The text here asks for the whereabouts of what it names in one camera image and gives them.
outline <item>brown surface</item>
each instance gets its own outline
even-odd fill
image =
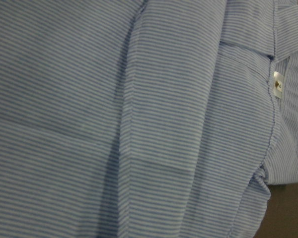
[[[270,186],[271,199],[255,238],[298,238],[298,183]]]

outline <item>striped fabric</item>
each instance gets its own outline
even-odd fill
[[[251,238],[297,181],[293,0],[0,1],[0,238]]]

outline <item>clothing label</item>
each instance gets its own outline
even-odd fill
[[[274,72],[274,88],[273,93],[276,97],[282,98],[283,95],[284,76],[281,73]]]

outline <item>white tag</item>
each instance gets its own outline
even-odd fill
[[[273,93],[276,97],[282,98],[283,95],[284,76],[278,72],[274,72],[274,88]]]

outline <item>size tag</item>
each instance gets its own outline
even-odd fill
[[[284,76],[281,73],[274,72],[274,88],[273,93],[276,97],[282,98],[283,95]]]

